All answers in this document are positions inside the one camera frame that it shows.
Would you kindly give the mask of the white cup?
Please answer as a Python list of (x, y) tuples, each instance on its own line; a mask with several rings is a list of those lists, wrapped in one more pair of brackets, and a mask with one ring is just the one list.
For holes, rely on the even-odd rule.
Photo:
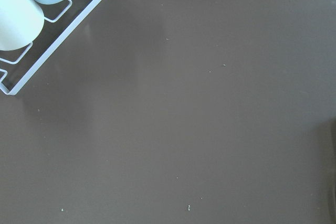
[(43, 25), (44, 13), (34, 0), (1, 0), (1, 50), (27, 46)]

